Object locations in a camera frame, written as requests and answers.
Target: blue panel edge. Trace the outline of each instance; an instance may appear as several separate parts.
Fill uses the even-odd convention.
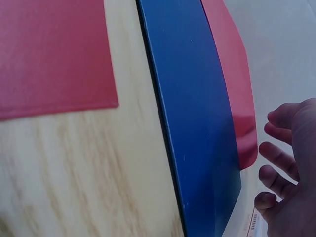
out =
[[[139,0],[139,3],[176,169],[187,236],[221,236],[239,195],[241,182],[226,86],[207,18],[199,0]],[[193,41],[199,45],[183,47],[194,44]],[[192,57],[185,60],[183,56]],[[189,63],[182,68],[181,61]],[[190,81],[195,74],[198,85]],[[210,85],[215,85],[217,91],[211,91]],[[202,95],[198,98],[186,100],[199,91]],[[174,98],[176,96],[184,98],[183,102],[189,105],[181,105],[179,99]],[[207,99],[215,99],[216,103],[211,101],[208,105]],[[185,115],[185,111],[189,118],[178,118]],[[196,129],[188,128],[188,124],[195,124]]]

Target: light wood grain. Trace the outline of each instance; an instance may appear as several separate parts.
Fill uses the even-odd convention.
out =
[[[105,0],[120,107],[0,122],[1,237],[181,237],[135,0]]]

